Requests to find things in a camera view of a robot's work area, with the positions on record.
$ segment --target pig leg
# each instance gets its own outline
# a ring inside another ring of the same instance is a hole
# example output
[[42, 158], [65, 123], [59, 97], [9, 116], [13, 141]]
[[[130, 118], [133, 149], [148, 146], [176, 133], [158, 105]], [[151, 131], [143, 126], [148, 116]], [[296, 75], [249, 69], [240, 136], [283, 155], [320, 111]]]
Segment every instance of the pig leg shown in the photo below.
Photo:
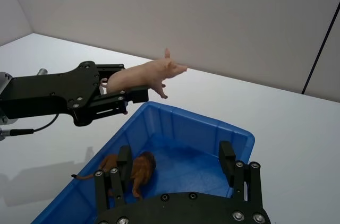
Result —
[[137, 199], [142, 199], [142, 193], [139, 189], [140, 185], [143, 182], [143, 176], [137, 176], [134, 180], [133, 180], [133, 187], [132, 187], [132, 195], [137, 198]]
[[160, 95], [161, 98], [165, 98], [167, 99], [168, 96], [164, 94], [163, 92], [163, 88], [162, 88], [162, 84], [161, 83], [155, 83], [154, 85], [152, 85], [151, 87], [157, 94]]

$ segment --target robotic arm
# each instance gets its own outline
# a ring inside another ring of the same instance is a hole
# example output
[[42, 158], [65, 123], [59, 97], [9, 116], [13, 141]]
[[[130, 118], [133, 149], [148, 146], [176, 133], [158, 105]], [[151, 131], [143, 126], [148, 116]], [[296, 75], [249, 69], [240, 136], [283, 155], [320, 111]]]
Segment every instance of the robotic arm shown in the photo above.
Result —
[[[103, 94], [100, 80], [122, 69], [125, 69], [123, 64], [96, 65], [87, 61], [60, 74], [47, 74], [41, 69], [34, 76], [11, 77], [0, 72], [0, 125], [12, 124], [24, 117], [69, 114], [76, 126], [86, 126], [94, 119], [125, 113], [129, 101], [146, 102], [149, 97], [147, 87]], [[3, 139], [34, 131], [0, 129], [0, 140], [1, 136]]]

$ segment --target pig snout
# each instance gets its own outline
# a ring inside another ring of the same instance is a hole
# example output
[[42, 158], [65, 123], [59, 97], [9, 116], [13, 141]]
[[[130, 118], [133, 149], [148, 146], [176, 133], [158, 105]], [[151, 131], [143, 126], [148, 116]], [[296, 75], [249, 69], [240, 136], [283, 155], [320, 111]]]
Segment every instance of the pig snout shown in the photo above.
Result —
[[167, 78], [173, 78], [179, 74], [184, 73], [185, 71], [187, 71], [188, 67], [187, 66], [183, 66], [183, 65], [175, 65], [172, 66], [168, 69], [167, 71]]

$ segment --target pig ear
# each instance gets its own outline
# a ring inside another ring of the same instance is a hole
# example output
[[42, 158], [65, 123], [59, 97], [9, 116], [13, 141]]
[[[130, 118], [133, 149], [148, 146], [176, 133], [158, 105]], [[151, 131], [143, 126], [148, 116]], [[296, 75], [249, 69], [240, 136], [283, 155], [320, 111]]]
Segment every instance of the pig ear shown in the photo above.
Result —
[[170, 58], [170, 51], [168, 48], [165, 49], [165, 58]]

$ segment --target black cable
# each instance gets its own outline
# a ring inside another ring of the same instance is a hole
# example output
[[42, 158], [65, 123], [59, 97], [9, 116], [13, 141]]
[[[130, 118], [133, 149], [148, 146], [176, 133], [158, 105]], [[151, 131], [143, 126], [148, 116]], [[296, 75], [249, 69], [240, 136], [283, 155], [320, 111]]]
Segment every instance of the black cable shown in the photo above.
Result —
[[322, 41], [322, 44], [321, 44], [321, 46], [320, 46], [318, 55], [317, 55], [317, 57], [316, 57], [316, 59], [315, 59], [315, 61], [314, 61], [313, 67], [312, 67], [312, 69], [311, 69], [311, 71], [310, 71], [310, 73], [309, 73], [309, 75], [308, 75], [307, 81], [306, 81], [306, 83], [305, 83], [305, 85], [304, 85], [304, 87], [303, 87], [303, 90], [302, 90], [301, 94], [304, 94], [304, 92], [305, 92], [306, 89], [307, 89], [308, 83], [309, 83], [309, 81], [310, 81], [310, 79], [311, 79], [311, 77], [312, 77], [312, 74], [313, 74], [314, 69], [315, 69], [315, 67], [316, 67], [316, 65], [317, 65], [317, 62], [318, 62], [318, 60], [319, 60], [319, 57], [320, 57], [320, 55], [321, 55], [321, 53], [322, 53], [322, 50], [324, 49], [324, 46], [325, 46], [325, 43], [326, 43], [326, 41], [327, 41], [328, 35], [329, 35], [329, 33], [330, 33], [330, 30], [332, 29], [333, 24], [334, 24], [334, 22], [335, 22], [335, 19], [336, 19], [338, 13], [339, 13], [339, 9], [340, 9], [340, 3], [338, 4], [338, 7], [337, 7], [337, 9], [336, 9], [336, 11], [335, 11], [335, 13], [334, 13], [333, 19], [332, 19], [331, 22], [330, 22], [330, 25], [329, 25], [329, 27], [328, 27], [327, 33], [326, 33], [326, 35], [325, 35], [325, 38], [324, 38], [324, 40]]
[[43, 127], [37, 128], [36, 130], [33, 130], [33, 131], [38, 132], [38, 131], [44, 130], [45, 128], [51, 126], [53, 124], [53, 122], [55, 122], [57, 120], [58, 116], [59, 116], [59, 114], [56, 114], [55, 117], [48, 124], [46, 124]]

